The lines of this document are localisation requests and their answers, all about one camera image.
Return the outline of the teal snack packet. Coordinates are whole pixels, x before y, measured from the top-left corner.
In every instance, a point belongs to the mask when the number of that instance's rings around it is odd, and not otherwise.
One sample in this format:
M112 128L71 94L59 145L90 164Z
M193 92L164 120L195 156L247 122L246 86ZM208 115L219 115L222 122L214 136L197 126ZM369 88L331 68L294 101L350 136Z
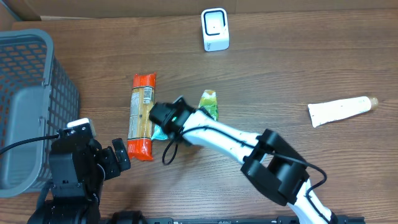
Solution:
M164 140L168 140L168 136L163 132L162 128L159 125L155 125L154 126L154 132L152 134L151 140L155 141L164 141Z

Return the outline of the spaghetti pack with red ends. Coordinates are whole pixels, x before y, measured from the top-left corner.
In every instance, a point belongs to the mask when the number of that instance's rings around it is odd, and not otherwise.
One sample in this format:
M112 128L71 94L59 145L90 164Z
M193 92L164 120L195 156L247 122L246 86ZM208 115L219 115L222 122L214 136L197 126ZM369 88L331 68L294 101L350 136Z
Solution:
M149 112L154 105L156 73L135 74L132 85L127 133L127 153L129 158L152 161L153 122Z

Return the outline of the green yellow snack bar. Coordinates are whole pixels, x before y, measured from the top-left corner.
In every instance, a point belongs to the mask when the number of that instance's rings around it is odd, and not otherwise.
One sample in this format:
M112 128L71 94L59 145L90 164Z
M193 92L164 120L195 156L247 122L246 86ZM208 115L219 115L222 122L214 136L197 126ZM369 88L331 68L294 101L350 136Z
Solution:
M200 98L198 107L206 109L210 116L217 121L219 118L219 112L216 91L205 90Z

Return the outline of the white Pantene tube gold cap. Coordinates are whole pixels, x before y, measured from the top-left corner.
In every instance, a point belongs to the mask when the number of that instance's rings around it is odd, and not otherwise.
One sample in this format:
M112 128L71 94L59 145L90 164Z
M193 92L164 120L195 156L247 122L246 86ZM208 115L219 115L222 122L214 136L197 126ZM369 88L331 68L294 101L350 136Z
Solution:
M324 103L308 104L312 126L314 128L323 124L350 118L362 113L375 110L378 99L373 96L359 96Z

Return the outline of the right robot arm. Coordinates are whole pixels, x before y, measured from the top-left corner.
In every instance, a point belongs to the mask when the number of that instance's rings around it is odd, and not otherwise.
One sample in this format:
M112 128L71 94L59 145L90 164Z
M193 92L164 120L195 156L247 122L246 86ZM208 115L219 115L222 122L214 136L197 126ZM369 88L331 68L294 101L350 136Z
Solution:
M300 223L338 223L338 217L314 193L325 183L312 184L307 168L324 174L307 162L275 131L247 133L214 120L204 108L193 108L183 97L173 103L154 104L149 119L178 144L207 147L241 165L241 172L269 200L289 206Z

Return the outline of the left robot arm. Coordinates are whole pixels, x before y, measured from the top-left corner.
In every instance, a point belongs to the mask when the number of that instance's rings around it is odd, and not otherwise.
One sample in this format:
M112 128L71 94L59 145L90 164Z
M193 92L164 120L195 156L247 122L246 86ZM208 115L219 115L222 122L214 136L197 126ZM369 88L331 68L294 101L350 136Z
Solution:
M103 183L130 169L123 140L102 148L89 137L59 138L49 156L52 178L45 184L29 223L128 223L146 224L140 211L116 212L102 219Z

